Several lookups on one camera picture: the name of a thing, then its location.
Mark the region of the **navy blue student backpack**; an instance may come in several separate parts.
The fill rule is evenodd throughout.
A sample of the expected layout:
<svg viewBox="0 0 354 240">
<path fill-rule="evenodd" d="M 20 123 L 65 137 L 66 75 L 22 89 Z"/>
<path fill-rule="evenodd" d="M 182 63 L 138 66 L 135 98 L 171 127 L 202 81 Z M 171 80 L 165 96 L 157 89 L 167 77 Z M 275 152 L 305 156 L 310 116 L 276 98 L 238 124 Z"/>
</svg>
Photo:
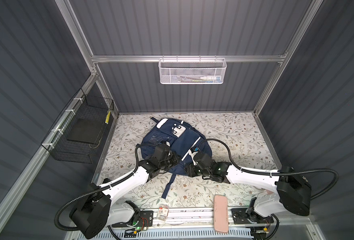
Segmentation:
<svg viewBox="0 0 354 240">
<path fill-rule="evenodd" d="M 156 122 L 156 126 L 145 135 L 141 143 L 166 144 L 181 158 L 176 166 L 168 170 L 169 173 L 172 173 L 172 177 L 162 194 L 162 198 L 165 199 L 176 176 L 189 175 L 185 168 L 194 163 L 193 157 L 196 149 L 210 157 L 212 156 L 212 149 L 207 142 L 204 142 L 206 137 L 185 121 L 169 118 L 163 118 L 160 121 L 156 118 L 151 119 Z"/>
</svg>

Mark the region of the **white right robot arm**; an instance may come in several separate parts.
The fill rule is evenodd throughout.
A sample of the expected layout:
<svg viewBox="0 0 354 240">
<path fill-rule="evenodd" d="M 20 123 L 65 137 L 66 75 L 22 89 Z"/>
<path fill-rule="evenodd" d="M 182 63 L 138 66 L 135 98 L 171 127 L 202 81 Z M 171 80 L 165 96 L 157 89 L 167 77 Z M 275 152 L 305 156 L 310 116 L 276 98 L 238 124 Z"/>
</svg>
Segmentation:
<svg viewBox="0 0 354 240">
<path fill-rule="evenodd" d="M 244 184 L 263 189 L 265 194 L 251 200 L 249 214 L 260 217 L 288 211 L 298 216 L 310 214 L 311 186 L 301 176 L 274 176 L 274 174 L 293 173 L 291 168 L 281 170 L 238 169 L 229 162 L 216 162 L 210 155 L 189 150 L 186 155 L 192 163 L 186 166 L 190 177 L 201 176 L 204 180 L 217 183 Z"/>
</svg>

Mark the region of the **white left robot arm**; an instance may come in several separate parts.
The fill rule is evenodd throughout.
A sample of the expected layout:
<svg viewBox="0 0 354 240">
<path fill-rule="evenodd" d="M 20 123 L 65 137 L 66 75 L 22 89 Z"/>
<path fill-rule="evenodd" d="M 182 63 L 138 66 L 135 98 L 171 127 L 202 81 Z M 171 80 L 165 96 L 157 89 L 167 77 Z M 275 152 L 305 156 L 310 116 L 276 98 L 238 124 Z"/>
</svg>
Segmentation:
<svg viewBox="0 0 354 240">
<path fill-rule="evenodd" d="M 135 147 L 135 168 L 110 182 L 94 189 L 75 201 L 70 219 L 87 239 L 98 235 L 113 217 L 119 215 L 118 223 L 128 222 L 133 216 L 123 216 L 123 211 L 134 207 L 126 203 L 116 208 L 114 203 L 136 187 L 146 184 L 161 173 L 168 172 L 180 163 L 181 156 L 167 144 L 144 144 Z"/>
</svg>

